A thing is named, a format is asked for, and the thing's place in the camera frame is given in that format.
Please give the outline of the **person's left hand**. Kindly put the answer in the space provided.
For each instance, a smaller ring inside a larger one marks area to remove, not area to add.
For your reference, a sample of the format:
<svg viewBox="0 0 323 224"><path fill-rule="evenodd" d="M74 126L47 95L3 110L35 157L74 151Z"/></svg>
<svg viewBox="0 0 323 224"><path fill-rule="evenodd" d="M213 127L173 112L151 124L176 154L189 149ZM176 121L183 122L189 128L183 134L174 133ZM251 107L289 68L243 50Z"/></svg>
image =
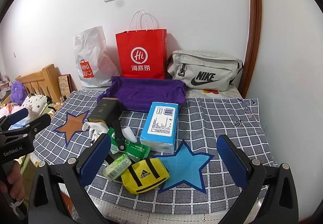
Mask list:
<svg viewBox="0 0 323 224"><path fill-rule="evenodd" d="M12 185L9 192L12 199L16 199L18 202L22 201L25 197L25 190L23 186L23 177L20 173L20 164L17 161L14 161L11 172L7 177L7 181Z"/></svg>

